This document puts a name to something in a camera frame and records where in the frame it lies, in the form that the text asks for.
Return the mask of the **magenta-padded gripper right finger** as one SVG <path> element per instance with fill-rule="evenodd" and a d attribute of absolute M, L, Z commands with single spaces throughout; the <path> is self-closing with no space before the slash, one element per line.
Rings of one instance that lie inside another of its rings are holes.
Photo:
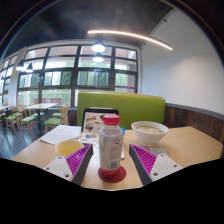
<path fill-rule="evenodd" d="M 133 144 L 129 145 L 129 155 L 135 164 L 143 185 L 152 183 L 182 169 L 178 163 L 166 154 L 160 153 L 156 155 Z"/>

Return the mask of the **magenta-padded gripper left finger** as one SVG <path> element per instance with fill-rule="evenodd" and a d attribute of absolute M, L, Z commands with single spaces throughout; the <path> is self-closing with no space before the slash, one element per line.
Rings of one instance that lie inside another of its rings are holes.
<path fill-rule="evenodd" d="M 56 157 L 44 170 L 76 185 L 81 185 L 92 156 L 93 145 L 85 145 L 68 156 Z"/>

